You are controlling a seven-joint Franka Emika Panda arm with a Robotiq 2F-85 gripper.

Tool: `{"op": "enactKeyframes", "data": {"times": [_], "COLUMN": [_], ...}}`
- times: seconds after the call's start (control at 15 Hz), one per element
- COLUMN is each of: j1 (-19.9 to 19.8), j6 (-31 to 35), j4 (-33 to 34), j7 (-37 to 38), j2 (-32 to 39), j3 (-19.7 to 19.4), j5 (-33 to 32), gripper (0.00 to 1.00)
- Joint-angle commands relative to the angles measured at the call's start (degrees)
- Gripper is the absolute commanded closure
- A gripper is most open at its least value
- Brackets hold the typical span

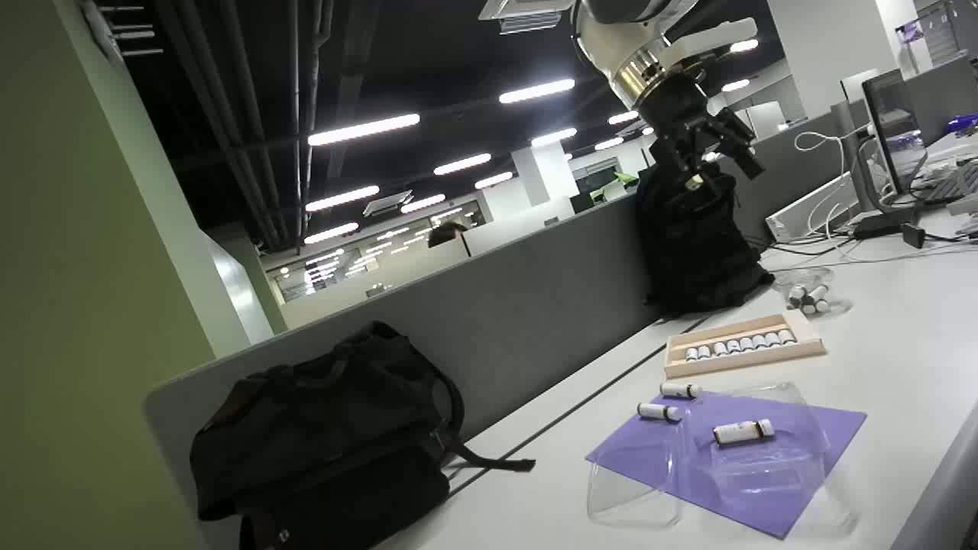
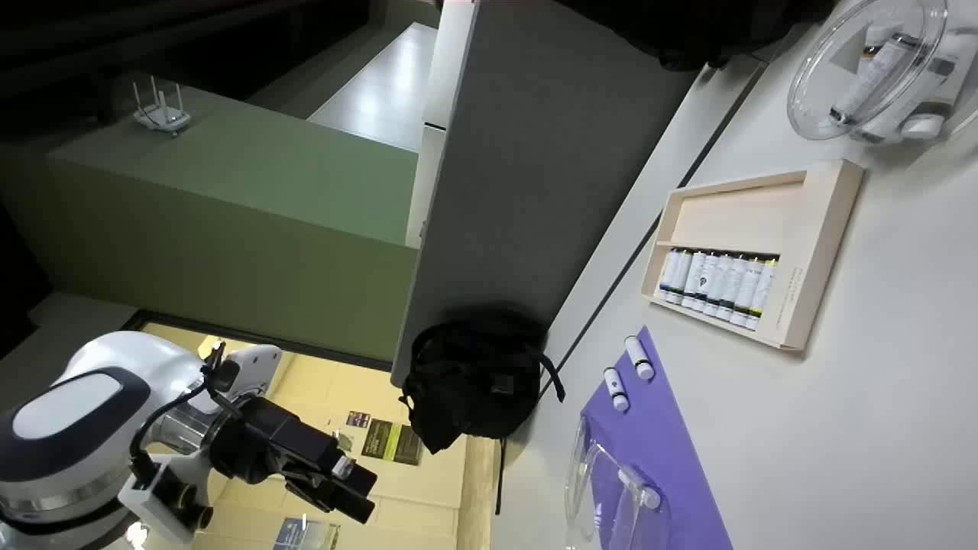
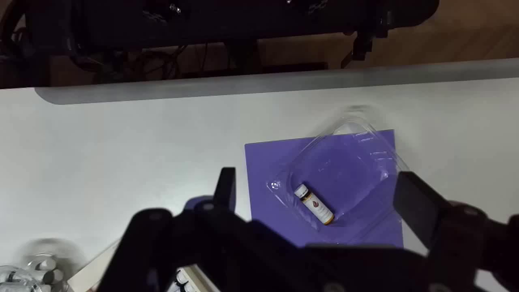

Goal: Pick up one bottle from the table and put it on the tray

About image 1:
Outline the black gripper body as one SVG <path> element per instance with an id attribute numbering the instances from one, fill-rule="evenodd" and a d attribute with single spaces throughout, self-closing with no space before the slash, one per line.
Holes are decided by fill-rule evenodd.
<path id="1" fill-rule="evenodd" d="M 706 92 L 689 74 L 669 74 L 651 84 L 639 102 L 639 117 L 656 135 L 651 152 L 669 183 L 706 177 L 706 152 L 732 159 L 747 177 L 764 170 L 752 151 L 756 130 L 729 106 L 712 113 Z"/>

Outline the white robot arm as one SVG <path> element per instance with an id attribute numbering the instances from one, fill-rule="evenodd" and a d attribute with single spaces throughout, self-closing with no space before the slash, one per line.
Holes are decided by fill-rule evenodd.
<path id="1" fill-rule="evenodd" d="M 729 109 L 712 109 L 702 66 L 732 44 L 759 36 L 752 17 L 717 22 L 669 41 L 700 0 L 574 0 L 574 47 L 605 75 L 615 99 L 654 129 L 654 163 L 665 180 L 702 186 L 717 177 L 708 152 L 747 177 L 761 173 L 756 130 Z"/>

